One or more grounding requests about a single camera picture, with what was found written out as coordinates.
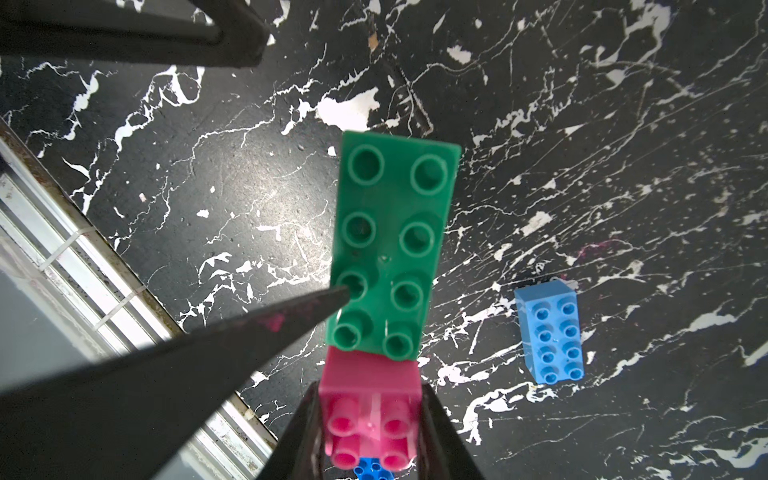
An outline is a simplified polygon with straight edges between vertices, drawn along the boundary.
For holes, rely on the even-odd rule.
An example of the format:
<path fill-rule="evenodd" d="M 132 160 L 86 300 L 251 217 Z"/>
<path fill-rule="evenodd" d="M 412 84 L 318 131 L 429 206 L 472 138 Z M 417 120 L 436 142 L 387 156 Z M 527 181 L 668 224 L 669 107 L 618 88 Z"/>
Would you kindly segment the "light blue long lego brick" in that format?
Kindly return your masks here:
<path fill-rule="evenodd" d="M 525 365 L 538 384 L 585 375 L 577 293 L 563 280 L 515 291 Z"/>

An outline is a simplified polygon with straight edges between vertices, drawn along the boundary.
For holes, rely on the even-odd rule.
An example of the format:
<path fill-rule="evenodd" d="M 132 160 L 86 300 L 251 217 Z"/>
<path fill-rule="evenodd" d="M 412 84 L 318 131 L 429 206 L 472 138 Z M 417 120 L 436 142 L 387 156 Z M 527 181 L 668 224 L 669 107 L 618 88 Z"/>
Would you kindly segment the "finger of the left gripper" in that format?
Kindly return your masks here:
<path fill-rule="evenodd" d="M 4 479 L 150 479 L 250 375 L 350 301 L 332 287 L 1 396 Z"/>
<path fill-rule="evenodd" d="M 194 1 L 205 25 L 107 1 L 3 1 L 1 53 L 122 63 L 255 67 L 270 32 L 243 1 Z"/>

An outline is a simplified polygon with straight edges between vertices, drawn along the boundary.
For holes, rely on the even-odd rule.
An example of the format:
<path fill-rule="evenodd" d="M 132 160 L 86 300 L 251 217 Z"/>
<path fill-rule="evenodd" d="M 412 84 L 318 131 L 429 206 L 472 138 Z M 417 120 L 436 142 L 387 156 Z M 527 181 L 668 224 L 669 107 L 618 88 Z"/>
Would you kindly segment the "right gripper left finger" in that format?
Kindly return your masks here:
<path fill-rule="evenodd" d="M 323 479 L 323 458 L 322 406 L 313 382 L 256 479 Z"/>

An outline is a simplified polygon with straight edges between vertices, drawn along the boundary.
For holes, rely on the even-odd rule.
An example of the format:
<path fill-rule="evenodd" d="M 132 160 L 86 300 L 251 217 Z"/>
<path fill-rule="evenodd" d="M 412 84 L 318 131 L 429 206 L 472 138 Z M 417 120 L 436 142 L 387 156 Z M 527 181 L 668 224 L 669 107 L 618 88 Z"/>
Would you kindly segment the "green long lego brick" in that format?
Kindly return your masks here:
<path fill-rule="evenodd" d="M 344 132 L 331 283 L 350 301 L 328 345 L 417 358 L 461 157 L 456 144 Z"/>

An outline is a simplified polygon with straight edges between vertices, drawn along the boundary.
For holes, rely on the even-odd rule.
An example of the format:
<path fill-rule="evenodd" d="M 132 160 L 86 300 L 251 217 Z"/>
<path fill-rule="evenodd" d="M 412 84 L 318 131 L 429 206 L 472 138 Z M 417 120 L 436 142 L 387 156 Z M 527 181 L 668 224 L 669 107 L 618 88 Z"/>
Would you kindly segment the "pink small lego brick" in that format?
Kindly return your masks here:
<path fill-rule="evenodd" d="M 422 400 L 415 361 L 331 346 L 318 392 L 324 449 L 335 467 L 377 458 L 399 472 L 415 458 Z"/>

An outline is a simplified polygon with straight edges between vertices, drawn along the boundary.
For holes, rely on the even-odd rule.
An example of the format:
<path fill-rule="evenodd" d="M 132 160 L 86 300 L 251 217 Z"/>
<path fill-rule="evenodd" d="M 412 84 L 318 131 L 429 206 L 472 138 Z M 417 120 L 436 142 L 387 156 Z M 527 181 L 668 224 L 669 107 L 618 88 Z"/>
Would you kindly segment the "dark blue small lego brick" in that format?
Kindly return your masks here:
<path fill-rule="evenodd" d="M 378 458 L 361 457 L 353 472 L 358 480 L 394 479 L 394 474 L 385 469 Z"/>

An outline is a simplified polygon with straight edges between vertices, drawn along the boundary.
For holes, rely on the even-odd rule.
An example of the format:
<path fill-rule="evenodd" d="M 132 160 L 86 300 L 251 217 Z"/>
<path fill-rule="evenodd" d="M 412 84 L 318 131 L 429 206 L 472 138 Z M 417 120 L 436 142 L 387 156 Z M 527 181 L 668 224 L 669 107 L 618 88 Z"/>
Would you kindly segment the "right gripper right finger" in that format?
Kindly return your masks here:
<path fill-rule="evenodd" d="M 419 480 L 484 478 L 428 383 L 422 384 L 416 464 Z"/>

